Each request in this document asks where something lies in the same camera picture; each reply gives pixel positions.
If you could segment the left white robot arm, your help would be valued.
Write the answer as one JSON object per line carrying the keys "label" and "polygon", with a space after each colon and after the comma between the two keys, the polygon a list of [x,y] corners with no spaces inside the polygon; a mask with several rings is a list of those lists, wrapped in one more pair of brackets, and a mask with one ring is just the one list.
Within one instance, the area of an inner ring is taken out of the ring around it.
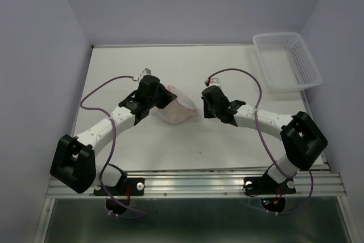
{"label": "left white robot arm", "polygon": [[97,177],[96,157],[104,147],[146,118],[152,108],[164,109],[176,99],[157,77],[143,76],[138,88],[106,118],[74,137],[66,134],[59,139],[50,174],[76,193],[85,192]]}

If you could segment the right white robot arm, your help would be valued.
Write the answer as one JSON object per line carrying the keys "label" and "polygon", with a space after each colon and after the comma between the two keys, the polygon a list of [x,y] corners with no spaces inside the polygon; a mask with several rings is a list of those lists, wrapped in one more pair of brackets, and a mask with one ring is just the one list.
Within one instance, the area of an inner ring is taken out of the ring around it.
{"label": "right white robot arm", "polygon": [[239,100],[229,101],[218,86],[202,91],[204,117],[255,129],[260,138],[268,134],[282,141],[285,154],[261,176],[249,178],[249,190],[274,192],[298,171],[308,171],[328,145],[326,137],[306,112],[276,114]]}

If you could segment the white mesh laundry bag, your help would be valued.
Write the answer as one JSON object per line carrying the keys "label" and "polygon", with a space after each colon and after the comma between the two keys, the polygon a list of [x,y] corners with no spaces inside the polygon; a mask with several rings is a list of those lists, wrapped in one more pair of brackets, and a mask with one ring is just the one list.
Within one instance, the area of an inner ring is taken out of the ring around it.
{"label": "white mesh laundry bag", "polygon": [[157,114],[167,123],[179,124],[197,114],[194,102],[181,90],[173,85],[167,85],[166,90],[177,96],[164,109],[157,109]]}

